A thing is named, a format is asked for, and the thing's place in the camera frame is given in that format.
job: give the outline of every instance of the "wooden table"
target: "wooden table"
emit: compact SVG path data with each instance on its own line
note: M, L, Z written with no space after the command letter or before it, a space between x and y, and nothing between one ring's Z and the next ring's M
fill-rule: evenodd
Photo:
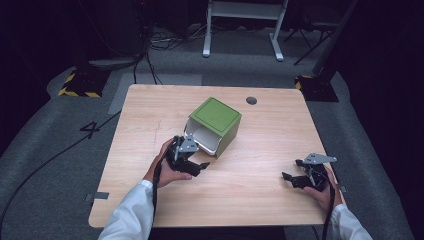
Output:
M281 172L304 175L295 164L325 154L300 91L275 88L132 85L119 119L89 223L105 226L113 209L144 176L162 144L182 135L186 120L208 97L242 114L238 134L216 159L203 151L190 160L211 162L191 181L158 190L155 227L322 224L325 213ZM257 104L249 105L247 97Z

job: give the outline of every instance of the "metal bracket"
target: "metal bracket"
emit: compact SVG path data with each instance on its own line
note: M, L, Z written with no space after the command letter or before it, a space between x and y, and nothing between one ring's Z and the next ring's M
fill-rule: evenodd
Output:
M87 194L84 198L84 201L86 202L94 202L94 199L103 199L107 200L109 197L109 193L107 192L96 192L95 194Z
M323 164L323 163L335 162L335 161L337 161L337 158L335 157L328 157L328 156L317 154L317 153L311 153L303 160L303 163L317 165L317 164Z

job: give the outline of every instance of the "hand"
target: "hand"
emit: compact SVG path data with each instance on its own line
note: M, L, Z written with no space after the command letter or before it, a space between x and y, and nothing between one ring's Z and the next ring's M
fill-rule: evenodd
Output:
M325 167L325 170L327 171L327 175L328 175L328 180L330 180L331 185L333 186L336 194L334 196L334 205L333 208L336 207L339 204L342 204L342 197L340 195L340 191L336 186L336 182L334 180L334 175L333 172L328 169L327 167ZM306 194L308 194L309 196L311 196L312 198L314 198L315 200L318 201L319 205L321 206L322 209L324 209L324 211L328 212L329 211L329 207L330 207L330 184L327 182L326 183L327 186L324 188L324 190L322 192L311 188L311 187L304 187L303 191L306 192Z
M172 142L172 138L166 141L162 148L160 149L159 154L155 157L152 164L150 165L149 170L147 171L146 175L143 179L148 180L150 182L153 182L153 175L155 172L155 167L158 164L161 157L165 154L166 149L168 148L169 144ZM192 176L188 173L182 173L182 172L175 172L171 169L171 167L168 165L168 161L164 159L162 161L162 171L160 173L160 180L158 183L158 188L164 187L168 185L169 183L177 180L191 180Z

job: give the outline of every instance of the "green box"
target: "green box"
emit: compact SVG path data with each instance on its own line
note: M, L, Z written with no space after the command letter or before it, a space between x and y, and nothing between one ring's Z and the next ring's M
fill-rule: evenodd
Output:
M218 158L236 137L241 114L210 97L190 114L185 134L193 134L200 148Z

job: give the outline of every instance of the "white sleeve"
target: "white sleeve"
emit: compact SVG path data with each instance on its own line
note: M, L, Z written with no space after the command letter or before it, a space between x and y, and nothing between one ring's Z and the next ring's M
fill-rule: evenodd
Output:
M367 230L362 227L359 220L344 205L337 205L331 213L331 237L332 239L372 239Z
M153 223L153 184L142 180L113 211L99 239L147 240Z

